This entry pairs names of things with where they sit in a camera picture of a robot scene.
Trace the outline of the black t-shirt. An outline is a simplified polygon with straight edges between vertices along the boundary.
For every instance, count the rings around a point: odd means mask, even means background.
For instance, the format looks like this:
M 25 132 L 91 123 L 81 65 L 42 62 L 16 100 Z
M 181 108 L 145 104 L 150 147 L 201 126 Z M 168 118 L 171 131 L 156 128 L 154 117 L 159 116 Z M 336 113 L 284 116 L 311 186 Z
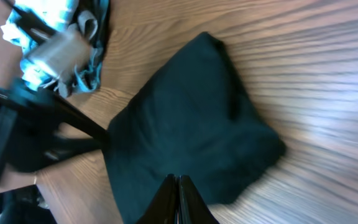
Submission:
M 108 133 L 103 156 L 125 223 L 144 214 L 169 174 L 188 175 L 208 205 L 229 204 L 286 150 L 224 44 L 206 32 L 152 75 Z

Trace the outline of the grey folded shirt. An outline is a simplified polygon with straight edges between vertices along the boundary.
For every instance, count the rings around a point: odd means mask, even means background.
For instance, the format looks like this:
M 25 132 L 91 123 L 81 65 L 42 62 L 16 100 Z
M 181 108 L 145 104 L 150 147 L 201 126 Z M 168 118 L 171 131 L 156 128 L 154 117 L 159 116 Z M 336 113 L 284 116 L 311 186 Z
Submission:
M 99 25 L 90 11 L 82 11 L 77 21 L 61 33 L 58 48 L 58 84 L 55 90 L 67 98 L 72 94 L 91 93 L 101 85 L 104 47 L 96 38 Z

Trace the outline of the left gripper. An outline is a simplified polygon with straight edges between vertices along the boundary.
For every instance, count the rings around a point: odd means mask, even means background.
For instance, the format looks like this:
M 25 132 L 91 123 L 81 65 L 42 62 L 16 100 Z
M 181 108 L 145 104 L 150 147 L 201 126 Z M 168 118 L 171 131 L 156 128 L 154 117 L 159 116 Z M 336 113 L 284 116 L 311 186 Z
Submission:
M 54 137 L 56 115 L 92 138 Z M 7 165 L 31 173 L 110 143 L 108 132 L 48 90 L 33 91 L 16 80 L 10 89 L 0 88 L 0 181 Z

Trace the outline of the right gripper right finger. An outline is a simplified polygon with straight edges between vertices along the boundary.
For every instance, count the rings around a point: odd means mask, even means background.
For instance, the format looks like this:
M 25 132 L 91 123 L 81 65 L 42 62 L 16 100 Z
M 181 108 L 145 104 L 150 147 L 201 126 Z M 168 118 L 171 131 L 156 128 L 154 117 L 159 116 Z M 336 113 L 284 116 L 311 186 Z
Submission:
M 180 224 L 219 224 L 187 175 L 178 178 Z

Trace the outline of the light blue folded t-shirt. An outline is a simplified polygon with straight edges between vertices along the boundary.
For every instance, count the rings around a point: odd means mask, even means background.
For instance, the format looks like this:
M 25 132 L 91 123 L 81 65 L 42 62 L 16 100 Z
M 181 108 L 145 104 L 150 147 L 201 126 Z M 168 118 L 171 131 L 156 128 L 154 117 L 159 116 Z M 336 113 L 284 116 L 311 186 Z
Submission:
M 26 56 L 60 31 L 48 26 L 48 24 L 28 6 L 14 4 L 11 1 L 6 1 L 5 3 L 12 9 L 12 12 L 6 24 L 1 27 L 3 38 L 22 47 L 23 58 L 20 62 L 20 67 L 23 72 L 22 79 L 27 86 L 33 90 L 37 90 L 38 88 L 50 88 L 52 85 L 57 86 L 57 78 L 47 75 L 26 59 Z

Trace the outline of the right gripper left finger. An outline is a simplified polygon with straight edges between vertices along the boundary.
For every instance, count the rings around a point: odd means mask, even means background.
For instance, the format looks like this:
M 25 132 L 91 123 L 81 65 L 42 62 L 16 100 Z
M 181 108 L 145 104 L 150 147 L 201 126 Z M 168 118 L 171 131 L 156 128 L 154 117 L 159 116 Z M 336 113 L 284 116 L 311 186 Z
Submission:
M 136 224 L 177 224 L 178 184 L 173 174 L 166 176 L 145 213 Z

